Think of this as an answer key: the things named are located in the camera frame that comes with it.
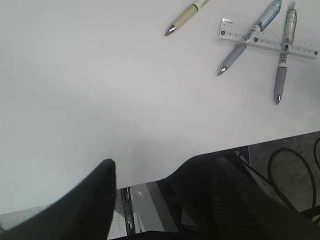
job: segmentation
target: pen grip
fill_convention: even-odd
[[[198,9],[195,5],[188,7],[174,22],[173,25],[179,29],[185,24],[193,15],[198,12]]]
[[[277,95],[282,95],[285,89],[285,82],[287,77],[288,68],[285,66],[279,66],[278,71],[276,72],[276,80],[274,87],[274,97]]]
[[[224,60],[223,64],[228,68],[234,64],[234,62],[241,56],[241,54],[246,50],[247,46],[244,44],[237,44],[228,57]]]

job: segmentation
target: light blue pen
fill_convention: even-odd
[[[237,44],[233,51],[226,57],[226,59],[221,64],[217,75],[220,76],[225,73],[232,64],[241,56],[241,54],[246,50],[246,44],[250,41],[252,37],[256,34],[263,32],[266,27],[272,22],[273,19],[278,15],[282,6],[282,0],[275,0],[267,8],[267,10],[262,14],[262,16],[255,22],[248,33],[243,37],[243,43]]]

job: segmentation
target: pen tip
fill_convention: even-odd
[[[218,75],[218,76],[221,76],[221,75],[224,74],[225,71],[227,71],[227,70],[228,70],[228,67],[227,67],[226,65],[222,65],[222,66],[220,67],[217,75]]]
[[[278,94],[275,99],[275,105],[279,105],[281,102],[282,95]]]
[[[169,35],[172,34],[176,29],[177,29],[177,27],[176,27],[175,25],[171,25],[171,27],[169,27],[168,31],[166,31],[165,36],[169,36]]]

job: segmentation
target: retractable pen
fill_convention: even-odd
[[[204,7],[210,0],[197,0],[194,4],[188,7],[169,27],[165,36],[174,33],[181,28],[193,15],[195,15],[201,8]]]
[[[286,82],[287,71],[288,71],[288,66],[287,66],[288,51],[295,39],[297,20],[298,20],[298,16],[297,16],[297,10],[296,10],[296,3],[293,2],[290,5],[289,10],[286,14],[284,36],[282,41],[282,51],[280,54],[279,67],[276,73],[274,97],[273,97],[276,105],[279,105],[282,99],[282,96],[284,94],[285,82]]]
[[[267,10],[262,14],[262,16],[255,22],[255,24],[248,31],[248,33],[243,37],[242,43],[237,44],[234,47],[233,51],[223,61],[218,70],[218,76],[225,73],[232,66],[232,64],[241,56],[241,54],[246,50],[246,44],[250,41],[250,39],[254,35],[263,32],[266,29],[266,27],[272,22],[272,20],[275,19],[275,17],[280,12],[281,5],[282,0],[275,0],[271,3]]]

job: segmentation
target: gray pen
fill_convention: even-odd
[[[247,46],[244,44],[237,44],[235,45],[234,49],[230,54],[226,57],[226,59],[223,61],[219,71],[218,76],[223,74],[225,71],[228,70],[228,68],[231,67],[232,64],[241,56],[241,54],[246,50]]]
[[[260,32],[263,32],[266,27],[272,22],[273,19],[280,12],[282,5],[282,0],[274,0],[265,12],[260,16],[260,18],[251,27],[248,33],[243,37],[242,44],[237,44],[233,51],[228,55],[228,57],[223,61],[220,66],[217,75],[220,76],[225,73],[231,65],[240,57],[240,55],[246,50],[246,45],[251,38]]]
[[[286,23],[284,28],[284,36],[282,41],[282,50],[280,54],[279,67],[276,73],[276,80],[274,86],[274,102],[279,105],[284,94],[285,82],[287,77],[287,58],[289,48],[292,46],[295,38],[296,25],[297,25],[297,10],[296,3],[293,2],[286,15]]]

